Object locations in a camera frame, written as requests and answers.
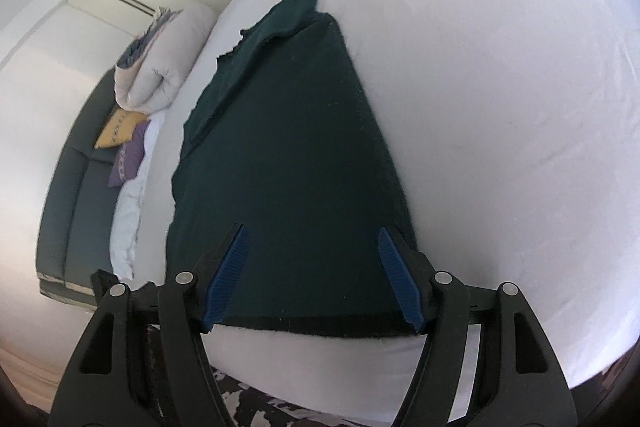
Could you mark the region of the dark green knit sweater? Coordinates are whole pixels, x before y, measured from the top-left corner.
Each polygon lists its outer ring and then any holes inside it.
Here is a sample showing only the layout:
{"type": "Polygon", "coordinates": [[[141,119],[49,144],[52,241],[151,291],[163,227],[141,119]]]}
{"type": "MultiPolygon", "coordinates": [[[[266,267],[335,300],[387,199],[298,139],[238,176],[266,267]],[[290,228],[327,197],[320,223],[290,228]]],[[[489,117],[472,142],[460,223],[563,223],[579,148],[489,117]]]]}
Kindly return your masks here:
{"type": "Polygon", "coordinates": [[[248,257],[219,324],[306,335],[417,333],[378,257],[416,240],[384,136],[336,19],[282,0],[217,61],[183,127],[166,241],[176,275],[244,225],[248,257]]]}

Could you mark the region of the purple patterned cushion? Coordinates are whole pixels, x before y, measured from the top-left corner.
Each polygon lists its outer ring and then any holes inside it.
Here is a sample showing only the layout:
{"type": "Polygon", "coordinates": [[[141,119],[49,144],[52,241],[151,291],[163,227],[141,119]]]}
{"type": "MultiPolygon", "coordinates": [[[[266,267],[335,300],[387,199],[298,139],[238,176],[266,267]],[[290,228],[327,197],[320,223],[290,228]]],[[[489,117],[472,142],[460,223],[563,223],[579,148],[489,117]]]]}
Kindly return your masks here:
{"type": "Polygon", "coordinates": [[[149,124],[150,122],[148,120],[137,124],[134,128],[132,139],[119,147],[110,176],[108,177],[108,187],[121,187],[137,176],[145,156],[144,136],[149,124]]]}

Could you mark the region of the white bed sheet mattress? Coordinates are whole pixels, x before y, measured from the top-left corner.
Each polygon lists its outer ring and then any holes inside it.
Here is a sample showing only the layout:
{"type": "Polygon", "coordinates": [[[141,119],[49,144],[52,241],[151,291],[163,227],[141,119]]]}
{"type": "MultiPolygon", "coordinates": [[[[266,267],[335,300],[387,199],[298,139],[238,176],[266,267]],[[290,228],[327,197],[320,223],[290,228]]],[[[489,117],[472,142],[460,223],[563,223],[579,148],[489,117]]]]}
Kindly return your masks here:
{"type": "MultiPolygon", "coordinates": [[[[165,277],[169,178],[217,57],[279,0],[233,0],[160,132],[134,260],[165,277]]],[[[408,194],[465,282],[511,280],[571,384],[639,334],[639,0],[319,0],[408,194]]]]}

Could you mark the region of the yellow patterned cushion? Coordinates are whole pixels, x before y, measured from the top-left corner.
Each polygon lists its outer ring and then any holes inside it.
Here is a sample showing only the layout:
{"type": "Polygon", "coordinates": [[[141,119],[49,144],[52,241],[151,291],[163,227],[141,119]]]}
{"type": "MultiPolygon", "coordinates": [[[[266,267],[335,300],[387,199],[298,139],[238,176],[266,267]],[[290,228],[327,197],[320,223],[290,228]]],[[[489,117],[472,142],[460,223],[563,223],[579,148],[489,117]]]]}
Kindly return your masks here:
{"type": "Polygon", "coordinates": [[[96,150],[102,150],[102,148],[112,148],[131,141],[137,125],[147,119],[148,116],[143,113],[129,112],[129,110],[121,108],[116,109],[93,147],[96,150]]]}

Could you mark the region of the dark green upholstered headboard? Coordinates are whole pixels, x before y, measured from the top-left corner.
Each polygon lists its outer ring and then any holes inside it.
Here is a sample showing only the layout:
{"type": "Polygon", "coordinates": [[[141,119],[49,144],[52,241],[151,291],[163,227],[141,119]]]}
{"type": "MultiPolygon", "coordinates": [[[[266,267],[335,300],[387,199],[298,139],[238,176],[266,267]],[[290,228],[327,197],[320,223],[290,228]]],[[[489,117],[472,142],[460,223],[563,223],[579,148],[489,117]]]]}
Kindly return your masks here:
{"type": "Polygon", "coordinates": [[[96,305],[91,275],[110,272],[110,237],[119,191],[107,185],[116,148],[94,143],[114,115],[114,70],[81,107],[58,156],[40,220],[35,267],[43,296],[96,305]]]}

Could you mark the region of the white pillow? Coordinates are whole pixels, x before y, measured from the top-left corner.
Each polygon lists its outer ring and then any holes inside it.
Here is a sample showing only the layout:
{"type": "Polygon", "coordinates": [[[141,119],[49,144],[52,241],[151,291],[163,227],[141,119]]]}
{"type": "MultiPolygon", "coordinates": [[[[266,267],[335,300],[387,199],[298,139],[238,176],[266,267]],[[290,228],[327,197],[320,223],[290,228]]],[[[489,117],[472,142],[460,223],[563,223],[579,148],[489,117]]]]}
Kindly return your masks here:
{"type": "Polygon", "coordinates": [[[131,281],[134,278],[134,258],[138,243],[142,202],[146,182],[148,182],[152,156],[160,130],[166,118],[166,110],[152,114],[144,136],[145,156],[137,176],[118,188],[111,236],[110,262],[113,272],[121,279],[131,281]]]}

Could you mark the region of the grey blue folded blanket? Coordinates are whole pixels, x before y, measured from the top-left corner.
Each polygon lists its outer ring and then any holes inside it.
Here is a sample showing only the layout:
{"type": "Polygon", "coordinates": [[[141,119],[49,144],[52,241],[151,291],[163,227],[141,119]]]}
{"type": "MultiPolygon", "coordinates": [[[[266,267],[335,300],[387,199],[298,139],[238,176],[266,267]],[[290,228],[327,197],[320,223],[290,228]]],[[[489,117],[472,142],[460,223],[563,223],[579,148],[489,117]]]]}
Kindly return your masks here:
{"type": "Polygon", "coordinates": [[[134,40],[129,43],[124,53],[115,63],[115,67],[119,69],[130,69],[134,64],[139,62],[145,53],[149,51],[153,41],[160,35],[164,27],[174,20],[180,11],[173,11],[161,6],[153,15],[152,22],[142,31],[134,40]]]}

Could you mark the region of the rolled white duvet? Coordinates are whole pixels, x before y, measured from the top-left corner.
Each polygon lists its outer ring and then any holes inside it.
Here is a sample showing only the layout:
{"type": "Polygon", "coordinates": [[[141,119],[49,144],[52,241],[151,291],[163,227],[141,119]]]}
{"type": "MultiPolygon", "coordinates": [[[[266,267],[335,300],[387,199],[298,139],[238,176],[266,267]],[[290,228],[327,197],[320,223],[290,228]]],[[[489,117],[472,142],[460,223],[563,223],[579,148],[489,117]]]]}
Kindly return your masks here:
{"type": "Polygon", "coordinates": [[[177,98],[218,18],[201,3],[177,11],[133,68],[115,67],[114,95],[120,108],[151,115],[177,98]]]}

